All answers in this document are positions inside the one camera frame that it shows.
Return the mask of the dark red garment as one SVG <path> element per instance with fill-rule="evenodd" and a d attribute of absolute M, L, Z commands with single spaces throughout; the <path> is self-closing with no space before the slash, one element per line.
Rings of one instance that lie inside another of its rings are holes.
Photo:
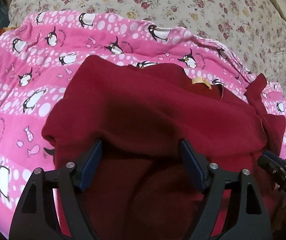
<path fill-rule="evenodd" d="M 259 75 L 241 100 L 222 86 L 192 83 L 175 64 L 138 69 L 90 56 L 42 136 L 55 149 L 56 168 L 99 138 L 115 146 L 82 194 L 100 239 L 182 239 L 198 217 L 201 195 L 178 153 L 180 139 L 224 170 L 249 169 L 268 213 L 275 213 L 279 197 L 257 159 L 264 150 L 280 153 L 286 121 L 267 113 L 266 85 Z"/>

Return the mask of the floral beige bedsheet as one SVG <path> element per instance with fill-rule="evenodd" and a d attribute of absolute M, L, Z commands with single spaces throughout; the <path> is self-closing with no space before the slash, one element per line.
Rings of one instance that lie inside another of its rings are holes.
<path fill-rule="evenodd" d="M 12 0 L 11 25 L 52 10 L 116 13 L 164 27 L 184 27 L 229 47 L 269 81 L 286 86 L 286 24 L 269 0 Z"/>

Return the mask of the pink penguin blanket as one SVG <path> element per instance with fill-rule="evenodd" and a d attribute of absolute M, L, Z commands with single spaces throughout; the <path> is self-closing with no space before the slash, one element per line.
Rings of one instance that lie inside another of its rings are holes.
<path fill-rule="evenodd" d="M 192 83 L 210 89 L 222 86 L 241 100 L 246 100 L 248 86 L 263 75 L 252 73 L 221 42 L 183 27 L 164 28 L 107 13 L 29 15 L 17 29 L 0 36 L 0 239 L 9 239 L 14 212 L 33 171 L 61 168 L 55 167 L 55 149 L 43 138 L 42 129 L 90 56 L 138 69 L 175 64 Z M 261 92 L 264 107 L 286 121 L 286 96 L 279 83 L 266 81 Z M 286 124 L 280 153 L 266 151 L 286 160 Z M 265 173 L 279 197 L 275 213 L 268 213 L 272 239 L 286 239 L 286 195 Z M 53 195 L 61 231 L 69 235 L 60 193 L 55 189 Z"/>

